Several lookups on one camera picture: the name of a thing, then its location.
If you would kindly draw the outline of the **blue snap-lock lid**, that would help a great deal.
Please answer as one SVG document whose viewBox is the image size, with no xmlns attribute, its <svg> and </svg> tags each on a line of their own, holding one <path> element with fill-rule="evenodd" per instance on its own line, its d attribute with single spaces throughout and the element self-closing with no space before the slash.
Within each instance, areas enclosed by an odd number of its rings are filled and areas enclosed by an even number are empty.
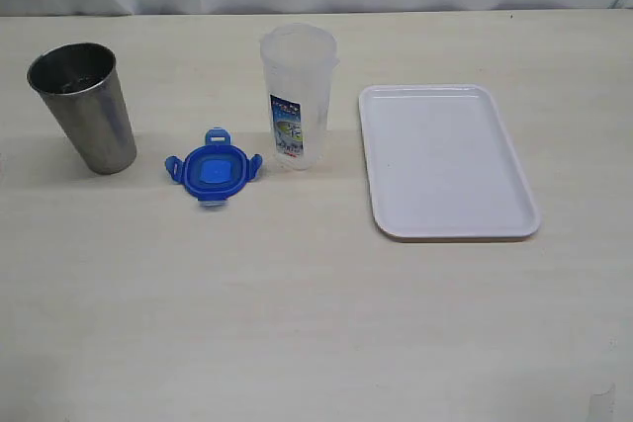
<svg viewBox="0 0 633 422">
<path fill-rule="evenodd" d="M 205 143 L 184 160 L 172 155 L 164 164 L 171 179 L 201 206 L 220 207 L 257 178 L 263 158 L 259 154 L 248 157 L 232 144 L 227 130 L 213 127 L 207 131 Z"/>
</svg>

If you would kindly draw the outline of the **clear tall plastic container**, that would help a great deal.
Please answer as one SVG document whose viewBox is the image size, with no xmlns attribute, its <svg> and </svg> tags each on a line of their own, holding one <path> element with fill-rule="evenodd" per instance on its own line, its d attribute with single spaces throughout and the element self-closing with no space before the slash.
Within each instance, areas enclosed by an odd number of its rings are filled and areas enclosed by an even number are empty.
<svg viewBox="0 0 633 422">
<path fill-rule="evenodd" d="M 275 28 L 260 41 L 276 158 L 306 170 L 322 156 L 337 43 L 308 24 Z"/>
</svg>

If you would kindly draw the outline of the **stainless steel tumbler cup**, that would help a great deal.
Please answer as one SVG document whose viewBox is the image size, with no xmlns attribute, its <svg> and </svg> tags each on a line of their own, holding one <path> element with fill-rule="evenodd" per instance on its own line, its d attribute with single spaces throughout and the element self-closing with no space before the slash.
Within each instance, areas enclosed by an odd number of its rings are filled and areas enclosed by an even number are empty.
<svg viewBox="0 0 633 422">
<path fill-rule="evenodd" d="M 33 61 L 27 80 L 91 171 L 111 175 L 134 163 L 136 142 L 109 48 L 59 46 Z"/>
</svg>

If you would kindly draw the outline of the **white rectangular plastic tray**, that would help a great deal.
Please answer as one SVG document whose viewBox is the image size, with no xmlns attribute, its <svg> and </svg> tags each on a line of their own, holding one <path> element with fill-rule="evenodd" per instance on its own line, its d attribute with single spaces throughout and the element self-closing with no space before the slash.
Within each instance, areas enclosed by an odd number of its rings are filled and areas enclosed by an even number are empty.
<svg viewBox="0 0 633 422">
<path fill-rule="evenodd" d="M 372 214 L 402 240 L 520 240 L 541 217 L 492 95 L 374 85 L 358 98 Z"/>
</svg>

